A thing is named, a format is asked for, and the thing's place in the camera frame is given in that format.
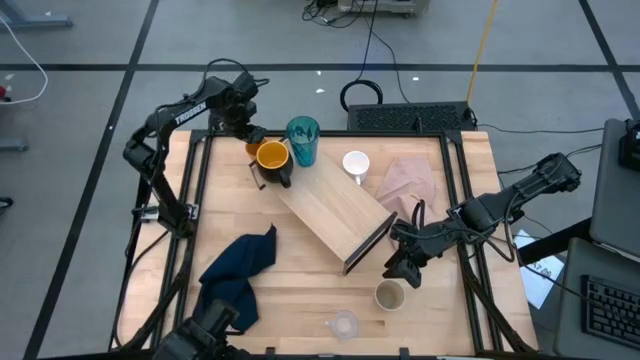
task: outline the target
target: navy towel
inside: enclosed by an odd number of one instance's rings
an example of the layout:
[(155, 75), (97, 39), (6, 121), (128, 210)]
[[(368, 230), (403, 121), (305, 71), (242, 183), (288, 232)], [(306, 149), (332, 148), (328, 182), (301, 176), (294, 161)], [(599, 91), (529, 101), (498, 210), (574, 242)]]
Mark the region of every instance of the navy towel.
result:
[(248, 278), (275, 263), (276, 228), (273, 224), (264, 235), (240, 236), (200, 277), (202, 288), (193, 317), (200, 318), (214, 299), (221, 299), (240, 312), (231, 324), (233, 328), (246, 331), (258, 321), (256, 297)]

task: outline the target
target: yellow cable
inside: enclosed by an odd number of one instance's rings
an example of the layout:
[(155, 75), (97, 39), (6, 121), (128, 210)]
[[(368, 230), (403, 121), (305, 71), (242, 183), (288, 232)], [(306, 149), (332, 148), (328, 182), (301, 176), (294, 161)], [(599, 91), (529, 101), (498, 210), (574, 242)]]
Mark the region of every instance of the yellow cable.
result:
[(480, 63), (480, 59), (482, 59), (482, 51), (484, 50), (484, 43), (487, 41), (487, 35), (489, 35), (489, 29), (491, 29), (491, 22), (493, 22), (493, 14), (496, 12), (497, 7), (498, 7), (498, 0), (493, 0), (493, 4), (491, 4), (491, 11), (489, 12), (489, 18), (487, 18), (487, 23), (484, 26), (484, 34), (482, 34), (482, 41), (480, 41), (480, 48), (478, 49), (478, 54), (476, 55), (476, 62), (473, 64), (473, 73), (471, 74), (471, 82), (469, 83), (469, 89), (467, 90), (467, 104), (471, 102), (473, 87), (476, 84), (476, 73), (478, 72), (478, 64)]

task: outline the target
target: white cable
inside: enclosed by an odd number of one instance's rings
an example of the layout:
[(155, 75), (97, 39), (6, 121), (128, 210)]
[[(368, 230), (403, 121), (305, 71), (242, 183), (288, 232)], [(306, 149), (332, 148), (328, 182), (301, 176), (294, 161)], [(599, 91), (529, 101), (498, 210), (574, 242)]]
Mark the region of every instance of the white cable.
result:
[(17, 105), (17, 104), (22, 104), (22, 103), (27, 103), (30, 101), (34, 101), (37, 100), (40, 96), (42, 96), (42, 93), (44, 93), (44, 90), (47, 88), (47, 85), (49, 84), (49, 78), (47, 77), (47, 73), (44, 72), (44, 70), (42, 69), (42, 67), (35, 61), (33, 60), (33, 58), (31, 57), (31, 55), (29, 54), (29, 52), (27, 52), (27, 50), (24, 49), (24, 47), (22, 46), (22, 44), (20, 44), (20, 41), (18, 41), (18, 38), (16, 38), (16, 35), (13, 33), (13, 31), (11, 30), (11, 27), (9, 27), (9, 24), (7, 24), (7, 22), (2, 18), (2, 16), (0, 16), (0, 20), (2, 21), (2, 23), (4, 24), (4, 26), (7, 27), (7, 30), (9, 31), (9, 34), (11, 34), (11, 37), (13, 37), (13, 40), (16, 42), (16, 44), (18, 44), (18, 46), (20, 47), (20, 49), (22, 50), (22, 52), (27, 55), (27, 57), (29, 58), (29, 60), (31, 60), (31, 62), (33, 62), (33, 64), (40, 69), (40, 71), (42, 72), (42, 76), (44, 76), (44, 85), (42, 85), (42, 90), (40, 90), (40, 92), (38, 93), (38, 95), (29, 98), (29, 99), (21, 99), (21, 100), (15, 100), (15, 101), (11, 101), (11, 102), (2, 102), (0, 101), (0, 106), (3, 105)]

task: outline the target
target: white paper cup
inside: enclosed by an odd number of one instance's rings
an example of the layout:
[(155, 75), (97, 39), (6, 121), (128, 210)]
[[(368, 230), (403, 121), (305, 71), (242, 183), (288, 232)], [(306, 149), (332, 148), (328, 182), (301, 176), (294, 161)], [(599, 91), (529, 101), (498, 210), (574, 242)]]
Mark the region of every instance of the white paper cup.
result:
[(376, 286), (374, 298), (383, 310), (396, 311), (404, 304), (404, 288), (397, 281), (384, 279)]

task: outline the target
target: floor tile line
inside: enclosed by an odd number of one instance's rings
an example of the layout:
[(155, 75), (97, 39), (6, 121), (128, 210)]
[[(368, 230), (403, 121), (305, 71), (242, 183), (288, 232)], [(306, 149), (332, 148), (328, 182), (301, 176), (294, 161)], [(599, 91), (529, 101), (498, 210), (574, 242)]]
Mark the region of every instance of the floor tile line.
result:
[[(127, 71), (129, 64), (41, 64), (45, 71)], [(250, 71), (359, 71), (360, 63), (280, 63), (245, 64)], [(148, 72), (202, 72), (205, 65), (199, 64), (136, 64), (135, 71)], [(623, 65), (624, 71), (640, 72), (640, 65)], [(400, 71), (468, 72), (473, 64), (398, 64)], [(0, 71), (37, 71), (32, 64), (0, 64)], [(214, 65), (212, 71), (237, 71), (235, 65)], [(367, 71), (395, 71), (393, 64), (370, 63)], [(611, 72), (606, 64), (481, 64), (480, 72)]]
[(618, 63), (613, 56), (613, 52), (611, 51), (611, 48), (607, 43), (607, 39), (604, 37), (604, 33), (602, 32), (602, 29), (600, 28), (600, 25), (596, 20), (589, 2), (587, 0), (579, 1), (580, 6), (582, 7), (582, 11), (587, 18), (587, 22), (591, 27), (591, 31), (593, 31), (593, 35), (598, 42), (598, 46), (600, 46), (600, 50), (602, 51), (605, 60), (607, 60), (607, 64), (611, 67), (611, 72), (616, 81), (616, 84), (618, 85), (620, 94), (622, 95), (622, 98), (627, 105), (627, 109), (629, 109), (631, 117), (633, 119), (640, 119), (640, 109), (638, 108), (638, 103), (636, 102), (635, 97), (633, 96), (633, 92), (631, 92), (631, 89), (629, 88), (629, 85), (627, 84), (627, 81), (625, 80), (624, 75), (622, 74), (622, 71), (618, 66)]
[(131, 86), (131, 81), (133, 80), (135, 65), (140, 60), (140, 55), (142, 54), (144, 43), (147, 39), (151, 23), (153, 22), (153, 18), (158, 8), (158, 2), (159, 0), (151, 0), (149, 3), (147, 13), (144, 17), (140, 32), (138, 33), (138, 38), (136, 40), (133, 53), (131, 54), (128, 67), (123, 76), (122, 83), (120, 84), (120, 88), (118, 90), (118, 94), (116, 95), (111, 113), (109, 114), (109, 119), (107, 121), (107, 124), (105, 125), (105, 129), (102, 134), (95, 159), (91, 166), (91, 170), (89, 171), (89, 176), (82, 192), (82, 196), (80, 197), (78, 208), (76, 209), (76, 213), (73, 217), (69, 233), (62, 248), (60, 258), (58, 259), (58, 264), (56, 265), (55, 272), (49, 284), (49, 288), (47, 289), (42, 307), (40, 308), (38, 318), (33, 327), (33, 331), (31, 332), (31, 336), (25, 349), (23, 359), (36, 359), (38, 357), (38, 353), (40, 352), (42, 342), (44, 341), (44, 337), (47, 333), (47, 328), (49, 327), (49, 322), (51, 321), (51, 316), (53, 315), (53, 312), (55, 310), (56, 303), (60, 296), (60, 291), (62, 290), (62, 286), (64, 284), (64, 279), (67, 275), (67, 271), (69, 270), (69, 266), (73, 258), (73, 253), (75, 252), (82, 227), (87, 217), (89, 206), (91, 205), (91, 200), (96, 190), (98, 180), (100, 178), (100, 173), (102, 172), (102, 167), (109, 151), (109, 145), (111, 144), (111, 140), (113, 139), (113, 134), (118, 124), (118, 119), (120, 118), (124, 102), (127, 98), (127, 94)]

